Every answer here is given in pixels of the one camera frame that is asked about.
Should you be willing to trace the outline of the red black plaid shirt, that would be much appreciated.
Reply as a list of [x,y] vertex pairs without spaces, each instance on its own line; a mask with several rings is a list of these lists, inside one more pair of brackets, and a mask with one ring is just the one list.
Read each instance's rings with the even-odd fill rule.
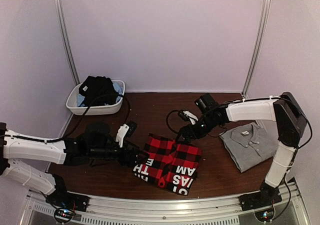
[[149,159],[132,169],[137,178],[171,193],[189,194],[198,176],[201,148],[150,133],[143,151]]

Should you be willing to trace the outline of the white plastic laundry basket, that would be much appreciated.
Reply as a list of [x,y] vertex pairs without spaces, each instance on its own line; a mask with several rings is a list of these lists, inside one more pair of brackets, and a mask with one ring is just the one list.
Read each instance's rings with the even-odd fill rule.
[[[112,80],[114,83],[118,84],[121,89],[122,93],[121,95],[125,94],[126,91],[126,84],[122,80],[117,80],[113,79]],[[67,101],[65,103],[66,107],[74,114],[77,116],[81,116],[85,110],[87,109],[86,107],[79,107],[77,106],[77,101],[78,101],[78,94],[79,94],[79,87],[82,85],[82,83],[76,85],[71,93],[69,94]],[[113,105],[104,105],[104,106],[93,106],[91,107],[88,112],[85,114],[86,116],[102,116],[102,115],[112,115],[117,113],[123,104],[124,99],[121,97],[119,101]]]

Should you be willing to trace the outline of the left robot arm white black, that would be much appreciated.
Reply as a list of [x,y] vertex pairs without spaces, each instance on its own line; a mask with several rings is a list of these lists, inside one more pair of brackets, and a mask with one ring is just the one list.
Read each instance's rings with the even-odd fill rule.
[[47,161],[57,165],[80,166],[95,160],[117,160],[122,166],[133,168],[149,155],[134,143],[127,141],[137,128],[130,121],[119,127],[116,136],[105,122],[86,126],[76,138],[69,136],[48,139],[23,136],[0,124],[0,174],[42,192],[61,207],[72,203],[64,179],[55,174],[41,172],[20,159]]

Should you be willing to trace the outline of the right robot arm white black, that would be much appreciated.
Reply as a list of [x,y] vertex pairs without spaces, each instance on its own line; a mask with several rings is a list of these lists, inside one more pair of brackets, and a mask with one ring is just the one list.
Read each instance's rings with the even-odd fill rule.
[[310,123],[297,100],[289,91],[279,96],[242,99],[217,103],[206,93],[195,101],[201,111],[198,119],[181,127],[176,140],[189,143],[206,137],[214,128],[231,122],[271,121],[277,131],[277,141],[268,138],[267,132],[252,123],[238,126],[226,132],[222,141],[231,158],[241,169],[248,165],[273,158],[260,191],[256,195],[259,205],[268,205],[279,193],[279,185],[285,181],[291,169],[306,127]]

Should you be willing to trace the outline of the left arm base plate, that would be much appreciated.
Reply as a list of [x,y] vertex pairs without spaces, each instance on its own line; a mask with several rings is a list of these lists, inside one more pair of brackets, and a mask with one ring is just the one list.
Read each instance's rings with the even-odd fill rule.
[[72,192],[66,194],[45,195],[46,202],[57,207],[72,211],[86,212],[90,198],[86,195],[80,195]]

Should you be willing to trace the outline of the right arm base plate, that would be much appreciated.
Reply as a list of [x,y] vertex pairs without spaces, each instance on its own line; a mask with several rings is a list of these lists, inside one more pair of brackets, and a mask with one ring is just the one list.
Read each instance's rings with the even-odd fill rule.
[[243,194],[238,199],[243,212],[272,206],[272,204],[282,201],[282,197],[278,193],[270,197],[263,195],[261,191]]

